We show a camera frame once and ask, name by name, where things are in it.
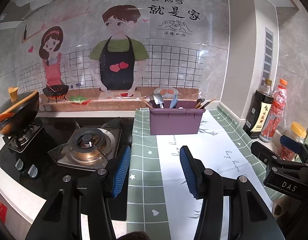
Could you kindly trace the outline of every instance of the pink apron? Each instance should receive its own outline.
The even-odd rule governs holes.
[[[61,80],[61,69],[60,69],[60,62],[61,62],[61,53],[57,55],[57,62],[51,65],[46,64],[46,59],[43,59],[44,70],[46,75],[47,84],[49,86],[54,85],[62,85],[63,82]]]

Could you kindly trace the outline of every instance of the cartoon girl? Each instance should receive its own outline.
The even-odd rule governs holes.
[[[62,55],[58,50],[63,42],[63,31],[61,27],[54,26],[47,30],[41,41],[41,47],[39,48],[39,56],[42,59],[42,64],[37,68],[35,77],[42,83],[40,76],[41,68],[44,68],[45,78],[46,78],[46,86],[54,86],[54,85],[63,85],[63,81],[61,79],[61,63],[65,68],[65,71],[68,72],[70,76],[70,80],[72,83],[72,88],[75,88],[74,79],[72,75],[72,71],[70,69],[70,64],[66,59],[65,55]]]

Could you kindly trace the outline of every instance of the screw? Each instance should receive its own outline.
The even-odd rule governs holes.
[[[245,176],[239,176],[239,181],[241,181],[241,182],[247,182],[247,177],[245,177]]]
[[[97,173],[100,174],[100,175],[104,175],[106,173],[106,169],[104,169],[104,168],[98,169]]]
[[[68,182],[68,181],[70,181],[72,179],[72,177],[70,176],[70,175],[65,175],[64,177],[63,177],[63,181],[64,182]]]
[[[206,175],[212,175],[212,174],[213,174],[213,171],[212,171],[211,169],[205,169],[205,170],[204,170],[204,173],[205,173]]]

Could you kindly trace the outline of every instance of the black stovetop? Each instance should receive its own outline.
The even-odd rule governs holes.
[[[47,192],[57,180],[70,175],[76,179],[77,188],[84,194],[87,179],[91,171],[83,171],[63,166],[58,166],[48,155],[48,151],[54,147],[66,143],[76,129],[75,121],[80,127],[101,127],[113,118],[50,118],[41,117],[43,129],[33,138],[22,153],[15,152],[6,145],[0,150],[0,168],[19,184],[46,199]],[[118,151],[124,144],[131,146],[134,118],[121,118],[121,138]],[[15,168],[18,159],[24,163],[22,172]],[[38,168],[38,175],[32,179],[27,174],[30,166],[34,164]],[[126,175],[121,193],[116,199],[109,199],[110,215],[113,220],[126,220],[128,174]],[[86,214],[85,198],[82,198],[81,212]]]

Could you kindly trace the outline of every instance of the stove burner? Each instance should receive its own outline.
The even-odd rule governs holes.
[[[18,135],[12,136],[10,138],[7,136],[3,136],[3,140],[8,148],[21,153],[25,150],[27,145],[37,135],[41,128],[42,125],[30,124]]]
[[[104,133],[97,128],[80,128],[72,139],[72,149],[78,153],[90,153],[106,142]]]
[[[21,134],[15,137],[15,139],[17,139],[20,142],[20,144],[23,145],[32,137],[33,133],[34,133],[34,128],[28,126],[27,128],[24,129],[24,131]]]
[[[61,151],[63,157],[56,163],[89,171],[104,168],[108,160],[116,155],[119,137],[120,129],[76,129]]]

